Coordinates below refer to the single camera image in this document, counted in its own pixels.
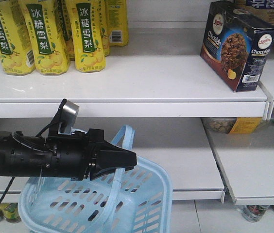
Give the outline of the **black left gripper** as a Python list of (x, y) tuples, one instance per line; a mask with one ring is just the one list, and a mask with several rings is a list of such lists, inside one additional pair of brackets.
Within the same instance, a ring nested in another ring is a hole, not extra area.
[(106, 142), (101, 129), (89, 129), (86, 133), (76, 130), (71, 135), (48, 135), (46, 145), (52, 153), (45, 177), (95, 180), (118, 169), (129, 170), (137, 165), (136, 153)]

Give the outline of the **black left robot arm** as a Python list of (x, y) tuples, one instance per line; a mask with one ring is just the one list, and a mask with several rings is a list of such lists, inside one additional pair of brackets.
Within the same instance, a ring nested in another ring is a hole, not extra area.
[(99, 129), (71, 135), (50, 132), (47, 138), (0, 131), (2, 177), (94, 180), (119, 168), (132, 170), (136, 165), (136, 153), (107, 142)]

